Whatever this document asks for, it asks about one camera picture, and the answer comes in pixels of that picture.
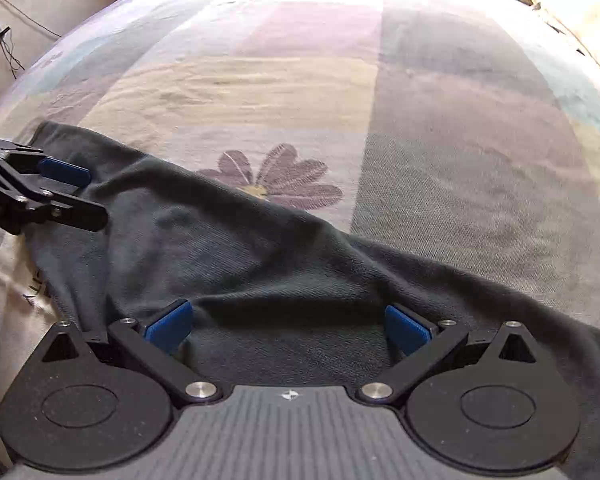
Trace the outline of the dark grey trousers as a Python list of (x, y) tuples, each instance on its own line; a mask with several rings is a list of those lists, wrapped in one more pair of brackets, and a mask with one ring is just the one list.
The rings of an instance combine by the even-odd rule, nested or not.
[(187, 363), (233, 385), (353, 386), (394, 362), (385, 308), (492, 332), (524, 323), (576, 397), (562, 466), (600, 479), (600, 330), (516, 290), (343, 233), (102, 136), (42, 122), (32, 144), (91, 171), (81, 191), (109, 214), (86, 232), (29, 226), (27, 248), (59, 313), (101, 332), (174, 300), (195, 307)]

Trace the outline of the pastel patchwork bed sheet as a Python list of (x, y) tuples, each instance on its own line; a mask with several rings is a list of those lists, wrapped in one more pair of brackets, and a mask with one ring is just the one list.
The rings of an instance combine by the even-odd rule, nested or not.
[(0, 102), (500, 283), (600, 338), (600, 70), (513, 0), (119, 0)]

